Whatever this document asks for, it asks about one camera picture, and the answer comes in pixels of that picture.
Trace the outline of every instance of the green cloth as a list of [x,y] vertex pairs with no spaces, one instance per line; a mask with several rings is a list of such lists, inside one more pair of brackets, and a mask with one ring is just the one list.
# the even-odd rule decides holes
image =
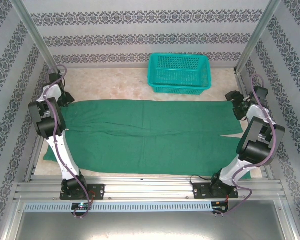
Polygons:
[[[62,108],[79,168],[100,173],[211,176],[236,156],[230,102],[95,100]],[[45,160],[56,161],[49,148]]]

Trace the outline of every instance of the metal bar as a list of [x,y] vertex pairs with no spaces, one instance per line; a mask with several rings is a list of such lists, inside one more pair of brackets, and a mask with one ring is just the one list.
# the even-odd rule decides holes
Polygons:
[[[87,177],[88,184],[105,184],[104,201],[140,200],[160,202],[194,200],[193,187],[188,177]],[[193,182],[203,182],[193,178]],[[252,189],[250,200],[277,200],[278,196],[285,198],[285,192],[280,180],[251,179],[239,181],[239,185]],[[55,202],[59,200],[61,179],[35,179],[31,182],[18,184],[14,201],[23,202]],[[249,194],[246,190],[238,190],[239,197]]]
[[300,235],[288,201],[286,199],[279,199],[273,202],[284,238],[286,240],[300,240]]
[[32,17],[30,16],[29,12],[27,11],[24,3],[22,0],[11,0],[11,3],[18,13],[19,17],[21,18],[23,24],[25,25],[26,29],[30,33],[34,43],[37,45],[40,53],[42,54],[44,60],[48,64],[50,68],[56,65],[56,61],[54,60],[52,54],[50,53],[44,39],[42,38],[41,34],[39,33],[38,28],[35,25]]
[[15,240],[25,210],[24,202],[13,202],[7,222],[5,224],[1,240]]
[[265,168],[265,170],[266,170],[266,174],[267,174],[267,176],[268,176],[268,179],[269,179],[269,180],[274,180],[275,177],[274,177],[274,175],[272,174],[270,165],[265,166],[264,168]]
[[[26,213],[68,213],[72,209],[71,202],[28,202]],[[142,213],[142,212],[199,212],[213,211],[209,201],[179,202],[94,202],[89,212],[92,213]]]
[[241,75],[237,74],[236,71],[234,71],[234,77],[236,80],[236,84],[238,85],[239,92],[246,98],[248,95],[245,91],[245,87],[244,87],[244,83],[241,79]]
[[44,144],[44,138],[41,136],[37,136],[35,140],[35,146],[34,146],[32,158],[30,160],[29,169],[25,176],[25,182],[29,182],[31,180],[31,176],[34,174],[34,168],[37,166],[43,144]]
[[243,50],[241,57],[239,58],[238,63],[235,66],[235,72],[238,74],[244,68],[246,62],[248,61],[251,53],[253,52],[256,44],[258,43],[260,37],[262,36],[264,30],[267,27],[268,22],[271,17],[277,10],[281,0],[270,0],[269,4],[266,6],[260,21],[258,22],[256,28],[253,31],[252,36],[250,37],[245,49]]

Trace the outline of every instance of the enclosure wall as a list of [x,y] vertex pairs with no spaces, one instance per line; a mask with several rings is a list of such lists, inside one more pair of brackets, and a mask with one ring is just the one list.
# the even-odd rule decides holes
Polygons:
[[269,0],[25,0],[57,63],[145,68],[151,53],[234,67]]
[[0,0],[0,229],[36,141],[28,104],[42,91],[47,65],[17,12]]
[[269,89],[267,102],[286,133],[272,170],[281,179],[300,232],[300,0],[283,0],[239,75],[244,90],[258,73]]

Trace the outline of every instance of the metal base plate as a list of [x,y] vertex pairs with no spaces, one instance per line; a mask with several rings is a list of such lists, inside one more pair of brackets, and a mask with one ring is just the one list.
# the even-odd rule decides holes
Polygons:
[[[227,196],[214,196],[212,195],[210,189],[210,183],[209,182],[195,182],[193,183],[193,196],[194,199],[226,199]],[[229,199],[237,199],[239,198],[238,191],[232,191],[229,195]]]
[[[104,184],[88,184],[87,190],[90,200],[103,200],[105,195],[105,186]],[[86,197],[76,197],[69,196],[65,194],[65,189],[61,188],[60,200],[86,200]]]

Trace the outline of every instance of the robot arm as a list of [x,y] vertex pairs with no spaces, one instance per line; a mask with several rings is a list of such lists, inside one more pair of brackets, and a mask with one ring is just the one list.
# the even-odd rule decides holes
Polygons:
[[[255,91],[260,98],[264,101],[268,90],[263,87],[255,87]],[[218,173],[215,173],[211,180],[209,187],[210,193],[216,197],[234,196],[237,197],[236,187],[233,183],[234,174],[244,168],[245,166],[255,165],[261,163],[270,153],[274,147],[272,154],[266,165],[269,165],[279,148],[279,145],[286,132],[283,126],[276,124],[271,118],[266,118],[263,111],[255,103],[255,99],[251,94],[250,97],[244,98],[239,92],[232,91],[226,95],[228,101],[233,103],[233,113],[238,120],[246,117],[249,125],[241,138],[236,149],[237,156],[225,168],[222,168]],[[273,135],[270,124],[274,126],[276,134],[276,146],[273,146]],[[236,175],[234,182],[237,183],[244,175],[250,172],[256,166],[244,168],[239,174]]]
[[[50,82],[53,83],[55,80],[60,79],[61,76],[57,73],[52,73],[49,75],[49,77]],[[43,88],[43,92],[45,92],[47,88],[48,86],[45,86]],[[65,166],[67,166],[68,169],[70,169],[70,171],[82,183],[85,189],[89,189],[89,186],[87,185],[84,176],[81,174],[80,169],[76,165],[69,150],[65,132],[66,122],[60,110],[60,107],[67,106],[69,103],[72,103],[74,99],[68,92],[65,92],[61,83],[52,86],[45,97],[51,103],[53,109],[56,112],[56,116],[54,116],[53,111],[50,109],[49,105],[44,100],[43,94],[37,101],[31,102],[29,104],[29,112],[37,134],[39,136],[42,136],[50,145],[56,157],[56,160],[60,166],[63,179],[60,199],[84,199],[85,193],[83,189],[80,187],[80,185],[72,176],[72,174],[70,174],[70,172],[65,168]],[[60,153],[64,164],[58,157],[53,136],[55,128],[55,118],[57,118],[55,138],[58,143],[58,152]]]

